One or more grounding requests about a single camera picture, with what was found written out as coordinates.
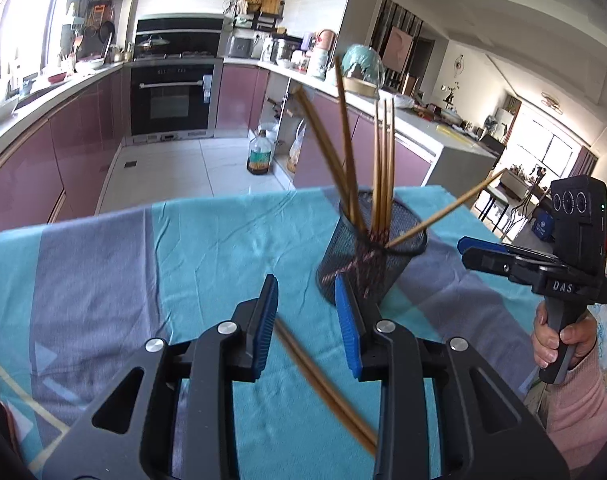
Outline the pink sleeved forearm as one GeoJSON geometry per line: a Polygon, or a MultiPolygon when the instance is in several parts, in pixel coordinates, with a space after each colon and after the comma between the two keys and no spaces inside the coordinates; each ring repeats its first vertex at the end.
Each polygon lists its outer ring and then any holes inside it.
{"type": "Polygon", "coordinates": [[[570,470],[587,466],[604,447],[607,390],[595,350],[569,370],[565,382],[550,385],[546,432],[570,470]]]}

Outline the person's right hand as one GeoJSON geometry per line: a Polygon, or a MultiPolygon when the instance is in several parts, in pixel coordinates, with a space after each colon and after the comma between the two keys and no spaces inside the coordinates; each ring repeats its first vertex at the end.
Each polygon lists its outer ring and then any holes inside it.
{"type": "Polygon", "coordinates": [[[575,348],[569,368],[575,367],[596,345],[597,322],[595,317],[587,311],[578,322],[569,324],[560,333],[549,325],[548,317],[545,302],[541,301],[535,311],[531,334],[535,364],[540,368],[549,367],[556,361],[561,344],[565,344],[567,347],[575,348]]]}

